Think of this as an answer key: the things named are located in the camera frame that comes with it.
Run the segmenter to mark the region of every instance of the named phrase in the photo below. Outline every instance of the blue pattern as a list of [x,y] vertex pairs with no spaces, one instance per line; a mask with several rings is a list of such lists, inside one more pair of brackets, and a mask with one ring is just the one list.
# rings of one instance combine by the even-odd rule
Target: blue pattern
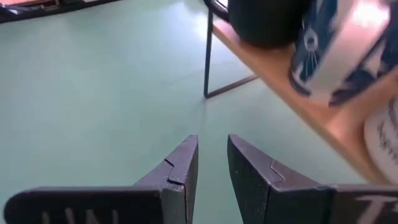
[[[305,84],[313,77],[317,65],[334,37],[332,22],[336,17],[339,0],[317,0],[303,19],[303,30],[296,41],[296,53],[292,60],[290,82],[301,94],[310,96]],[[372,85],[377,78],[390,72],[398,65],[398,1],[390,1],[391,21],[381,38],[364,56],[353,73],[331,96],[329,105],[341,104]],[[376,74],[366,69],[366,63],[373,53],[385,44],[380,67]]]

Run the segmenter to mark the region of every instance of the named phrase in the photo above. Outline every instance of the wooden table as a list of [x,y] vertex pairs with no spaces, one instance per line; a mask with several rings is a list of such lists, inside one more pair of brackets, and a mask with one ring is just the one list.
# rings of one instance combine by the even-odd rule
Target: wooden table
[[398,94],[397,69],[348,103],[338,108],[326,108],[300,96],[290,86],[288,73],[293,46],[279,50],[257,49],[240,41],[233,28],[224,21],[213,24],[213,33],[365,179],[388,183],[369,157],[363,124],[374,110]]

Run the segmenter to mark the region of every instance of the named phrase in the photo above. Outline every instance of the black mug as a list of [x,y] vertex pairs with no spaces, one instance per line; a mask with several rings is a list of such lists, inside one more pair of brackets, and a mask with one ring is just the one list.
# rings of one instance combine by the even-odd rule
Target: black mug
[[302,17],[312,0],[204,0],[221,19],[229,22],[240,38],[256,47],[278,48],[298,37]]

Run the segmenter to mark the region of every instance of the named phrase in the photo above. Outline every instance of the green floor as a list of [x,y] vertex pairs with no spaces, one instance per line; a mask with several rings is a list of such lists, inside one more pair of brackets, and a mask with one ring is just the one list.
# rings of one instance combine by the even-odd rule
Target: green floor
[[[200,0],[0,25],[0,209],[31,187],[131,185],[189,134],[200,140],[196,224],[242,223],[228,133],[319,182],[364,182],[260,80],[204,100],[205,37]],[[210,88],[248,74],[215,39]]]

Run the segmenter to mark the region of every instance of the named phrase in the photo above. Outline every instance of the metal table leg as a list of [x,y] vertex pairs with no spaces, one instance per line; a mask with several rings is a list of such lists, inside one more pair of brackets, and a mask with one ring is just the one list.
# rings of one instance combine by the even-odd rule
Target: metal table leg
[[213,35],[213,13],[209,10],[209,15],[208,15],[208,21],[207,21],[207,43],[206,43],[206,62],[205,62],[205,86],[203,90],[203,94],[206,99],[209,99],[213,96],[222,94],[228,90],[232,90],[233,88],[236,88],[238,86],[241,86],[247,82],[250,82],[252,80],[255,80],[257,76],[255,75],[250,75],[246,78],[243,78],[237,82],[234,82],[232,84],[226,85],[224,87],[221,87],[217,90],[208,92],[208,87],[209,87],[209,72],[210,72],[210,56],[211,56],[211,43],[212,43],[212,35]]

